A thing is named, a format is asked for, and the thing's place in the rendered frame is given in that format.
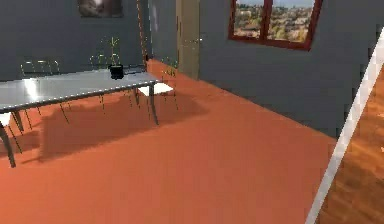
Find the olive room door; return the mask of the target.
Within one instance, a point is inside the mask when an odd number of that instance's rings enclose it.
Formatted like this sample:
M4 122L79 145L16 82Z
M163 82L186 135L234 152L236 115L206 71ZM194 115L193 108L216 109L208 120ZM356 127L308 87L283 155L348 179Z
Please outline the olive room door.
M176 0L178 70L199 78L200 0Z

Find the house plant in black pot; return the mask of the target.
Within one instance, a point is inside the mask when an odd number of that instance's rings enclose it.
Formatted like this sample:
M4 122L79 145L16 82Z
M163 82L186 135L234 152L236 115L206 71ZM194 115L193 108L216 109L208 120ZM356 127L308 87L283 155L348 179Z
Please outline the house plant in black pot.
M111 73L111 78L114 80L122 79L124 77L124 69L123 65L120 62L120 56L118 53L119 39L117 37L111 37L109 40L109 44L111 47L111 62L108 65L108 69Z

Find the red framed window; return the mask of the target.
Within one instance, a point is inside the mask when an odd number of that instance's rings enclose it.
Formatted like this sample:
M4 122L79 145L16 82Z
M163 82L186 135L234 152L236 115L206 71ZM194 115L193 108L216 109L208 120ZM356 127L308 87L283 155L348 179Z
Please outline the red framed window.
M228 38L309 51L323 0L230 0Z

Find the grey metal dining table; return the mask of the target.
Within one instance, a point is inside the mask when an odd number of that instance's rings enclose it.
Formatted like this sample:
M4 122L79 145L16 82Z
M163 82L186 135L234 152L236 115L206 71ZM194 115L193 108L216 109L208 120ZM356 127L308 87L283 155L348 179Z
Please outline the grey metal dining table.
M153 120L158 124L154 105L157 83L148 72L124 72L121 79L113 79L108 69L6 81L0 83L0 114L147 87Z

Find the dark framed wall picture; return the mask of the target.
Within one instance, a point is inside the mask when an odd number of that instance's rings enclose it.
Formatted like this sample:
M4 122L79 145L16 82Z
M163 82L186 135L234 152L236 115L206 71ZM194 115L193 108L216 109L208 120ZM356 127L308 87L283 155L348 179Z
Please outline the dark framed wall picture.
M78 0L84 18L120 18L124 15L122 0Z

